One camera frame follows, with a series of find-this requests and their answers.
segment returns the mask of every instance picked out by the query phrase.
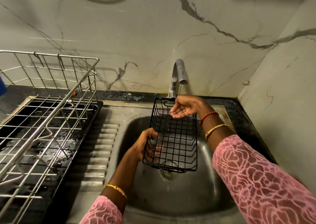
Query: red braided bracelet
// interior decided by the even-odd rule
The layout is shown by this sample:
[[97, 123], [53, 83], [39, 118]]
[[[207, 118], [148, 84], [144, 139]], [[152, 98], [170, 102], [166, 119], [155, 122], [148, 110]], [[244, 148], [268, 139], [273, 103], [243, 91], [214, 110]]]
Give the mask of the red braided bracelet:
[[215, 112], [215, 111], [213, 111], [213, 112], [209, 112], [209, 113], [208, 113], [208, 114], [206, 114], [203, 118], [201, 118], [201, 120], [199, 121], [200, 125], [202, 126], [202, 123], [203, 123], [204, 119], [205, 119], [208, 115], [211, 115], [211, 114], [213, 114], [213, 113], [218, 114], [218, 113], [217, 113], [217, 112]]

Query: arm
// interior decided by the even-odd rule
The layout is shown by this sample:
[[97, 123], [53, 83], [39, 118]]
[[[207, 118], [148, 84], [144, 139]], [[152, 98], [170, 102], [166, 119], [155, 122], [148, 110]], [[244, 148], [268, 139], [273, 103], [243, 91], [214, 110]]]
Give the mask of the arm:
[[[116, 168], [108, 184], [119, 187], [128, 196], [138, 162], [143, 158], [144, 147], [147, 138], [157, 138], [157, 133], [153, 128], [142, 132], [135, 144], [124, 154], [120, 164]], [[93, 203], [80, 224], [118, 224], [122, 223], [122, 214], [127, 203], [127, 199], [116, 189], [105, 186], [101, 195]]]
[[[171, 110], [174, 118], [213, 109], [201, 98], [179, 95]], [[222, 124], [218, 115], [203, 121], [209, 131]], [[316, 199], [278, 165], [243, 142], [227, 126], [216, 129], [208, 139], [213, 166], [220, 175], [247, 223], [316, 223]]]

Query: hand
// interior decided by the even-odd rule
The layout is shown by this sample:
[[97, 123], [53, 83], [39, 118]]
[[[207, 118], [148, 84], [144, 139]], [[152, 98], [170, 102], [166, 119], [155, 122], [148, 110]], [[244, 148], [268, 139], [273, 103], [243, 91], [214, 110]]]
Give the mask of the hand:
[[[134, 143], [134, 145], [131, 147], [136, 151], [136, 155], [137, 157], [139, 157], [139, 161], [141, 161], [143, 159], [143, 153], [144, 153], [144, 148], [147, 142], [147, 138], [149, 137], [150, 139], [156, 139], [157, 138], [158, 133], [151, 127], [148, 128], [145, 131], [142, 131], [142, 133], [140, 134], [139, 138], [137, 139], [137, 141]], [[153, 155], [154, 151], [152, 151], [152, 145], [151, 147], [147, 147], [147, 151], [146, 151], [146, 155], [150, 154]]]
[[182, 118], [190, 114], [196, 114], [201, 109], [212, 109], [202, 98], [190, 95], [178, 95], [176, 103], [170, 110], [173, 118]]

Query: chrome faucet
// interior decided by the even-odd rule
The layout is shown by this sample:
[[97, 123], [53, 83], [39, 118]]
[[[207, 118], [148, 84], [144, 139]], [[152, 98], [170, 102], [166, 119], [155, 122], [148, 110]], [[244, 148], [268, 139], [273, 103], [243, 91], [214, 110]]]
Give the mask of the chrome faucet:
[[173, 71], [172, 71], [172, 78], [171, 78], [171, 84], [168, 91], [168, 98], [176, 98], [176, 87], [177, 87], [177, 81], [179, 81], [179, 84], [188, 84], [188, 76], [185, 71], [184, 62], [182, 59], [176, 60]]

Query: marble wall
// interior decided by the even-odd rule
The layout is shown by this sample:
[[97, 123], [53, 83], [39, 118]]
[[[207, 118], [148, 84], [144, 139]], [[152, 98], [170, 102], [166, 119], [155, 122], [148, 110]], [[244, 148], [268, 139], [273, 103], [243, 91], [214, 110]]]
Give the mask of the marble wall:
[[315, 7], [316, 0], [305, 0], [279, 40], [313, 35], [274, 46], [239, 100], [278, 164], [316, 196]]
[[181, 93], [237, 97], [302, 1], [0, 0], [0, 48], [98, 57], [103, 90], [166, 93], [182, 58]]

